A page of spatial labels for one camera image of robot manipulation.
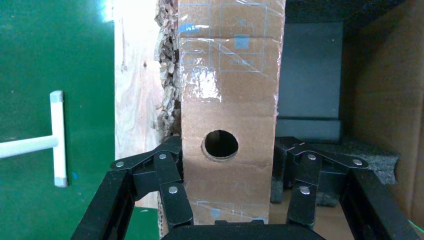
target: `gray panel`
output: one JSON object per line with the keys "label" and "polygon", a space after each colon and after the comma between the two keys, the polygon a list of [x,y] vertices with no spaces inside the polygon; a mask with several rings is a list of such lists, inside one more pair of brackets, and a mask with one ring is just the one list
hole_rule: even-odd
{"label": "gray panel", "polygon": [[342,41],[341,22],[285,25],[280,117],[339,117]]}
{"label": "gray panel", "polygon": [[309,143],[338,143],[341,136],[341,122],[278,119],[275,136],[295,137]]}

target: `gray foam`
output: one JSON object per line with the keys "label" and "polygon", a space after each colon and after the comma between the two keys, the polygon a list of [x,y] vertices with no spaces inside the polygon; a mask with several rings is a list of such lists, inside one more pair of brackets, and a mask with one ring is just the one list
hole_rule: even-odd
{"label": "gray foam", "polygon": [[372,144],[350,138],[343,138],[341,144],[311,144],[313,147],[334,154],[362,158],[369,164],[383,184],[396,184],[395,166],[399,155],[383,150]]}

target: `clear tape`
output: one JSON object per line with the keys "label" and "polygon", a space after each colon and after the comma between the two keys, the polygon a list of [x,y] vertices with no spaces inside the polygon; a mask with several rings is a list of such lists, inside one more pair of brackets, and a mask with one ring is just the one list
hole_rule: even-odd
{"label": "clear tape", "polygon": [[224,74],[278,84],[281,55],[274,53],[282,50],[285,0],[180,0],[178,14],[182,101],[237,101],[222,91]]}

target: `torn cardboard edge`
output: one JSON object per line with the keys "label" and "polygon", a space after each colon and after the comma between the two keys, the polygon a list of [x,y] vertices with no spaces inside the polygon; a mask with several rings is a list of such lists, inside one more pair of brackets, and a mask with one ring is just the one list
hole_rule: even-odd
{"label": "torn cardboard edge", "polygon": [[157,117],[163,140],[181,134],[181,89],[178,76],[178,10],[177,0],[157,0],[156,17],[160,26],[154,59],[160,63],[160,80],[164,89],[162,111]]}

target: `corrugated cardboard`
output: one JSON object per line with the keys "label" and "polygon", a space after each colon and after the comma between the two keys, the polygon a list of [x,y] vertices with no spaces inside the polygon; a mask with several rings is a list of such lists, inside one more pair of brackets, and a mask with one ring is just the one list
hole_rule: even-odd
{"label": "corrugated cardboard", "polygon": [[390,192],[424,226],[424,1],[408,0],[346,43],[354,135],[400,154]]}
{"label": "corrugated cardboard", "polygon": [[[184,184],[195,224],[268,219],[284,1],[179,0]],[[230,158],[202,146],[214,131]]]}

